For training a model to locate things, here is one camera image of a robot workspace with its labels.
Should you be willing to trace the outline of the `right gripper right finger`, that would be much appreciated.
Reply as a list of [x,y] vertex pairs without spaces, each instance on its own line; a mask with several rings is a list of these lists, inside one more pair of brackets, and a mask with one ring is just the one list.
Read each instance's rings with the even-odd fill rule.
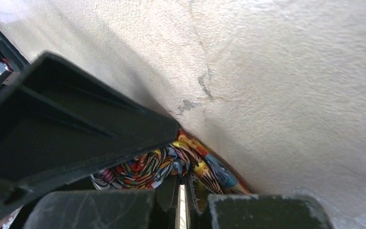
[[332,229],[323,206],[308,195],[213,194],[185,180],[189,229]]

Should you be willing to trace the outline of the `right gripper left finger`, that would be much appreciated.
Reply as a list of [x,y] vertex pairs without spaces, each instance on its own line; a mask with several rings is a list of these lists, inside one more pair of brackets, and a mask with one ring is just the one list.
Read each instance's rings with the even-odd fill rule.
[[44,196],[25,229],[175,229],[180,179],[156,189],[56,191]]

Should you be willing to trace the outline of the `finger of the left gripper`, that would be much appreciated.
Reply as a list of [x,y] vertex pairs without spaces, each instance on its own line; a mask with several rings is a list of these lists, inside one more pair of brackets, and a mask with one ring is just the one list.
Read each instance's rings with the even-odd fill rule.
[[0,220],[64,184],[150,152],[178,122],[45,52],[0,76]]

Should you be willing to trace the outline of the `colourful patterned tie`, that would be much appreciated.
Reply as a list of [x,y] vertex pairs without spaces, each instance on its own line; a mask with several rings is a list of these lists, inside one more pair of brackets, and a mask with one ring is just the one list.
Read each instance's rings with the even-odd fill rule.
[[193,175],[215,194],[250,194],[213,152],[179,130],[171,144],[90,175],[97,190],[155,189],[167,177]]

